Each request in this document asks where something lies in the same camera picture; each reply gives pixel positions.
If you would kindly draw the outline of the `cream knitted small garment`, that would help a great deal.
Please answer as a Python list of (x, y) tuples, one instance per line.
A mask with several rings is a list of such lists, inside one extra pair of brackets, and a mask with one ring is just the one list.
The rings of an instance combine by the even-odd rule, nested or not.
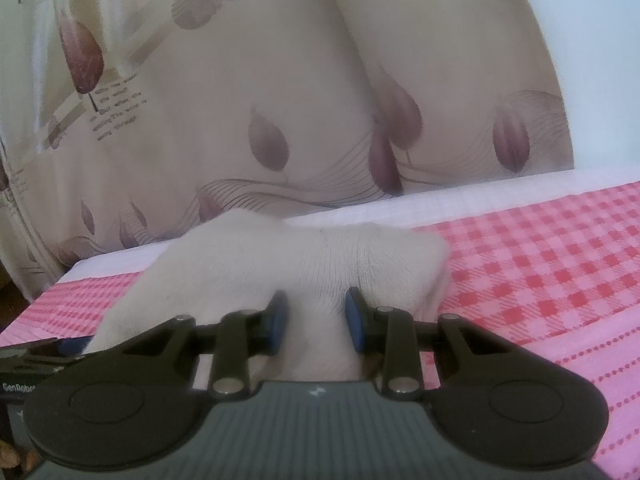
[(378, 226), (289, 226), (229, 211), (174, 240), (103, 317), (91, 352), (106, 350), (179, 314), (214, 324), (267, 307), (286, 293), (290, 320), (273, 358), (250, 360), (250, 382), (340, 382), (372, 375), (344, 313), (356, 287), (372, 307), (434, 320), (446, 294), (450, 248), (437, 234)]

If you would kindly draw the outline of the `pink checked bed sheet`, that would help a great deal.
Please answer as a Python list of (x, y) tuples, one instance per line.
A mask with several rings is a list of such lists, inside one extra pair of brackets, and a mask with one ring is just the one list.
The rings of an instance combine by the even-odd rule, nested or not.
[[(399, 205), (422, 231), (450, 245), (450, 283), (442, 312), (460, 314), (572, 372), (608, 402), (608, 430), (590, 462), (564, 479), (634, 479), (639, 474), (639, 187), (629, 182), (521, 207), (444, 217), (443, 203)], [(370, 386), (344, 392), (354, 414), (336, 429), (320, 405), (293, 385), (270, 385), (278, 408), (300, 404), (303, 429), (290, 452), (264, 438), (214, 463), (216, 479), (507, 479), (511, 471), (455, 448), (418, 409), (394, 428), (396, 410)], [(367, 425), (372, 399), (384, 434)]]

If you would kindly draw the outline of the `beige leaf print curtain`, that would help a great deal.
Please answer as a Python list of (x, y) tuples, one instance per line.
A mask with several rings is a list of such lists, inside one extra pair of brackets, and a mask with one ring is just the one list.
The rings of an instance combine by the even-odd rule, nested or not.
[(527, 0), (1, 0), (1, 261), (567, 170)]

